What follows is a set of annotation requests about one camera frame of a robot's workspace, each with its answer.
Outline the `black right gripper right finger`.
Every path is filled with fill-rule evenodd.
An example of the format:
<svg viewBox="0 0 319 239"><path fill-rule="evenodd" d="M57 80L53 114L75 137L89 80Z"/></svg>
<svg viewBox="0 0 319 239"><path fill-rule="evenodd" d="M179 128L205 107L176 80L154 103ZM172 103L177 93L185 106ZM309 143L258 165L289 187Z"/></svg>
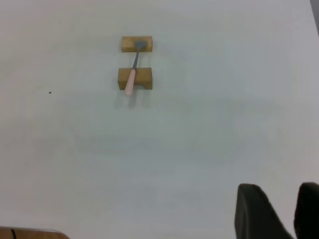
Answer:
<svg viewBox="0 0 319 239"><path fill-rule="evenodd" d="M295 210L295 233L298 239L319 238L319 185L303 183Z"/></svg>

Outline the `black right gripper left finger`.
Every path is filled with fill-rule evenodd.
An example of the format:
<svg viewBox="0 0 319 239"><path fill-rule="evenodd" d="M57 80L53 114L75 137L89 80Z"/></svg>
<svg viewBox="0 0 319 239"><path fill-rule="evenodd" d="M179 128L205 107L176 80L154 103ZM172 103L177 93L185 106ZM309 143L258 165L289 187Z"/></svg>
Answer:
<svg viewBox="0 0 319 239"><path fill-rule="evenodd" d="M291 239L267 195L257 185L240 184L234 219L238 239Z"/></svg>

